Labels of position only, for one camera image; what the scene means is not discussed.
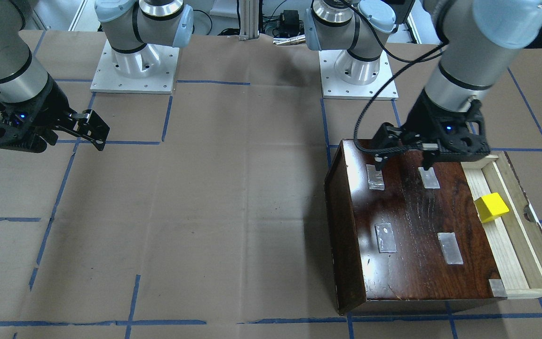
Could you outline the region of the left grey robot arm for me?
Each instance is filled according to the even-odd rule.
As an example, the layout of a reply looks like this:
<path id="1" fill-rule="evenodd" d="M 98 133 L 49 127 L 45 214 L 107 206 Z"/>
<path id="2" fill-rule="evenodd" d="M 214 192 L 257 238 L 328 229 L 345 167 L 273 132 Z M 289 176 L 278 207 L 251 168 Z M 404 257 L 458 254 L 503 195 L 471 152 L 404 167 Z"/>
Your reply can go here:
<path id="1" fill-rule="evenodd" d="M 404 125 L 382 124 L 362 145 L 382 170 L 390 157 L 423 152 L 423 167 L 437 162 L 478 161 L 490 154 L 481 100 L 542 27 L 542 0 L 424 0 L 443 53 Z M 314 0 L 304 30 L 312 51 L 343 50 L 345 80 L 354 83 L 351 64 L 375 65 L 396 14 L 382 0 Z"/>

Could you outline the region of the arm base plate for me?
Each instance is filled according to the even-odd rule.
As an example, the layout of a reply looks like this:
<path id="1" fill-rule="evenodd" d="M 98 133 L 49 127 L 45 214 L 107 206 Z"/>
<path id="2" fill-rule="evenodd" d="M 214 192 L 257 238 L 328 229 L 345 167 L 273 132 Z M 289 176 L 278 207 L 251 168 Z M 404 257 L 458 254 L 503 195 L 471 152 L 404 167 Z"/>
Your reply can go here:
<path id="1" fill-rule="evenodd" d="M 398 98 L 393 81 L 379 92 L 393 76 L 385 52 L 377 60 L 364 62 L 346 50 L 319 51 L 319 64 L 323 98 L 370 99 L 375 94 L 379 100 Z"/>
<path id="2" fill-rule="evenodd" d="M 93 92 L 172 94 L 179 48 L 148 44 L 132 54 L 114 51 L 109 42 L 93 75 Z"/>

